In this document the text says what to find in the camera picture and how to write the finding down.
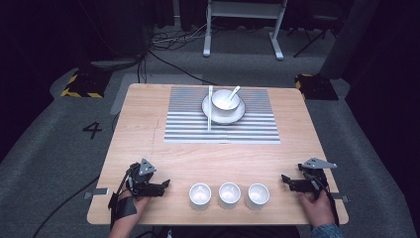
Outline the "person's right hand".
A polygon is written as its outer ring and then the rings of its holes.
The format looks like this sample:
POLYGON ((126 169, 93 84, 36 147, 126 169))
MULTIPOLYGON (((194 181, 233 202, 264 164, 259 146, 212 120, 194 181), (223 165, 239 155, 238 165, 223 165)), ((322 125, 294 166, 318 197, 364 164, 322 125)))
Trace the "person's right hand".
POLYGON ((297 196, 309 223, 314 228, 335 222, 330 199, 325 191, 321 191, 316 200, 311 200, 301 192, 297 196))

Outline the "white bowl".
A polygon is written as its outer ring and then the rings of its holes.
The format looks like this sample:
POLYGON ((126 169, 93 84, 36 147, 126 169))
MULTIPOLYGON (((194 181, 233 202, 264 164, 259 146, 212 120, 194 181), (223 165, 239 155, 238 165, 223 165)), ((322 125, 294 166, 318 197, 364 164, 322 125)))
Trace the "white bowl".
POLYGON ((226 99, 231 92, 230 89, 219 89, 212 95, 212 104, 216 111, 222 115, 233 113, 240 105, 241 99, 238 92, 231 101, 226 99))

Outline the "white metal stand frame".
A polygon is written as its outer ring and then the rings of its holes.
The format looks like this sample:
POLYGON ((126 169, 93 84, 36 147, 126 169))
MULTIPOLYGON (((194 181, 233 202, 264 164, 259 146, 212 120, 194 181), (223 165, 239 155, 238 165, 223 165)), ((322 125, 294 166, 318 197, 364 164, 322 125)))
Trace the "white metal stand frame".
POLYGON ((274 55, 277 60, 283 60, 284 55, 280 48, 278 33, 286 11, 288 0, 280 3, 250 3, 250 2, 221 2, 208 0, 206 9, 206 33, 203 53, 206 58, 211 55, 212 19, 216 17, 250 18, 275 20, 274 30, 268 33, 274 55))

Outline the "white chopsticks pair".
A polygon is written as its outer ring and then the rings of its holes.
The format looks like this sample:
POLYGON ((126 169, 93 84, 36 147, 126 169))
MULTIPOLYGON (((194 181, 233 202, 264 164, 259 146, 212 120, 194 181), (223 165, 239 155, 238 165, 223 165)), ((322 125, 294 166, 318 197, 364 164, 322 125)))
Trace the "white chopsticks pair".
POLYGON ((213 95, 213 85, 208 87, 208 102, 207 102, 207 130, 211 131, 212 127, 212 95, 213 95))

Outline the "striped grey placemat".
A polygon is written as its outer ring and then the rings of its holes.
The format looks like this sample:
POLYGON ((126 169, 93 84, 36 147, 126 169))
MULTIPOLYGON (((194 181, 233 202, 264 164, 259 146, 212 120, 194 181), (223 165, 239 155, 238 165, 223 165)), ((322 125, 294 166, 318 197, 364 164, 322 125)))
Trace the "striped grey placemat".
POLYGON ((268 92, 261 88, 243 88, 238 92, 245 102, 245 115, 232 124, 212 121, 201 104, 208 96, 207 87, 173 87, 170 92, 164 140, 168 143, 261 144, 281 143, 268 92))

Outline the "white plate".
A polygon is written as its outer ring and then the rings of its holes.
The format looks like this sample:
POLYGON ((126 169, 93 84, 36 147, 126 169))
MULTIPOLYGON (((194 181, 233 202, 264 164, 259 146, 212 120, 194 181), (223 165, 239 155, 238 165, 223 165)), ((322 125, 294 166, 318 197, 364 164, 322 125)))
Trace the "white plate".
MULTIPOLYGON (((208 102, 208 96, 205 96, 202 101, 201 108, 206 117, 208 114, 207 102, 208 102)), ((245 111, 246 111, 246 105, 242 99, 241 99, 239 107, 233 113, 229 113, 228 115, 222 115, 221 113, 217 112, 215 107, 212 104, 212 121, 217 124, 232 124, 239 121, 245 115, 245 111)))

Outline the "white cup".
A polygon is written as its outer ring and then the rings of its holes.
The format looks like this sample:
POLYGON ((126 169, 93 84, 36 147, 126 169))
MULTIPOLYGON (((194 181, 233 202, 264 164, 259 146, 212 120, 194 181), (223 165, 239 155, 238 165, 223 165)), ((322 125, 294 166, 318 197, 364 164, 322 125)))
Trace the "white cup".
POLYGON ((219 205, 224 209, 233 209, 241 198, 240 188, 233 182, 225 182, 219 187, 219 205))
POLYGON ((269 190, 262 183, 253 183, 247 192, 246 206, 251 210, 263 208, 269 201, 269 190))
POLYGON ((211 188, 205 183, 194 184, 189 191, 190 205, 194 210, 205 210, 211 200, 211 188))

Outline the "grey tape strip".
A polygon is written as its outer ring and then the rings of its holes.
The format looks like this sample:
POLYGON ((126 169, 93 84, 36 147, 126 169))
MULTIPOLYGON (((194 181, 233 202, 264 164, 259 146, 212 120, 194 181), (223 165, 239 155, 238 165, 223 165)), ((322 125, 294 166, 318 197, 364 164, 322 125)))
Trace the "grey tape strip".
POLYGON ((344 203, 350 202, 350 199, 346 195, 342 195, 339 193, 331 193, 334 199, 341 199, 344 203))
POLYGON ((95 195, 107 195, 109 188, 94 188, 91 191, 87 191, 83 194, 83 199, 92 199, 95 195))

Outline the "person's left hand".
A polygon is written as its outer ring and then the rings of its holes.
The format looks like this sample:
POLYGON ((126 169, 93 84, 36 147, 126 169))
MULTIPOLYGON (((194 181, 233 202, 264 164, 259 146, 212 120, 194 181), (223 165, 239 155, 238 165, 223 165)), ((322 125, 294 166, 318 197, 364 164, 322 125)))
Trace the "person's left hand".
POLYGON ((149 202, 151 201, 151 198, 148 196, 133 197, 132 195, 129 195, 121 198, 121 201, 124 204, 124 212, 122 218, 136 213, 139 213, 142 218, 142 215, 145 212, 149 202))

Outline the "white spoon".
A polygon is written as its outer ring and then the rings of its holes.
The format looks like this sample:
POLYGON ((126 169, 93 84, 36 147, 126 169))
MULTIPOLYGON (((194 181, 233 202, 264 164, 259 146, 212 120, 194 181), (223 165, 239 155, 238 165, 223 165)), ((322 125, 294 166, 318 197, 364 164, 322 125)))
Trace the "white spoon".
POLYGON ((233 99, 233 97, 237 94, 237 92, 241 89, 241 86, 238 85, 236 86, 232 92, 228 95, 228 97, 226 98, 227 100, 231 101, 233 99))

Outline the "black yellow-striped base plate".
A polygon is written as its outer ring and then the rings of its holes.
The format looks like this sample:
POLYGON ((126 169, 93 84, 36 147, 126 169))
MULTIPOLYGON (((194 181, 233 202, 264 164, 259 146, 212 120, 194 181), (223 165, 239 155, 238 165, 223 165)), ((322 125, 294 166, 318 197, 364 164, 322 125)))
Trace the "black yellow-striped base plate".
POLYGON ((111 71, 88 73, 77 70, 69 79, 61 96, 103 98, 111 76, 111 71))
POLYGON ((306 100, 338 100, 331 81, 319 74, 297 74, 294 82, 295 87, 306 100))

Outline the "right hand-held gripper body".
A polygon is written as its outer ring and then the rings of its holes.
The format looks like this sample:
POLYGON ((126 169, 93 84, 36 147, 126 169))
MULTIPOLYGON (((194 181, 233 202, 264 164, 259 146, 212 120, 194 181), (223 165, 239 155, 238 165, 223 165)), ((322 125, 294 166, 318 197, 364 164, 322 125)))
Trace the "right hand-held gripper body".
POLYGON ((303 187, 300 188, 300 191, 313 192, 316 198, 319 197, 321 190, 329 192, 329 184, 324 170, 336 169, 337 167, 335 163, 323 161, 318 158, 311 158, 299 164, 298 169, 304 175, 303 187))

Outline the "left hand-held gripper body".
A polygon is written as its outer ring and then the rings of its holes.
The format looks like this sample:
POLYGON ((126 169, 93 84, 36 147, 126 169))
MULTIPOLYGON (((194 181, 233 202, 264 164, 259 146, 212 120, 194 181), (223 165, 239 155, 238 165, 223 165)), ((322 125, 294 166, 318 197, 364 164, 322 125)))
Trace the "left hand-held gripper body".
POLYGON ((128 169, 128 178, 126 188, 134 197, 152 196, 157 183, 150 183, 150 179, 157 169, 145 158, 139 163, 130 165, 128 169))

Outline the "grey curtain column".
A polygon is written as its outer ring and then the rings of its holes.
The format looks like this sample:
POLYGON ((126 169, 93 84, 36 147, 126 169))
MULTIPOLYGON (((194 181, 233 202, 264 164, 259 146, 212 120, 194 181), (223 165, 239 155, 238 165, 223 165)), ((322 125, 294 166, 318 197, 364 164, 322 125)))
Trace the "grey curtain column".
POLYGON ((361 42, 380 0, 355 0, 347 21, 328 53, 319 75, 327 79, 342 76, 361 42))

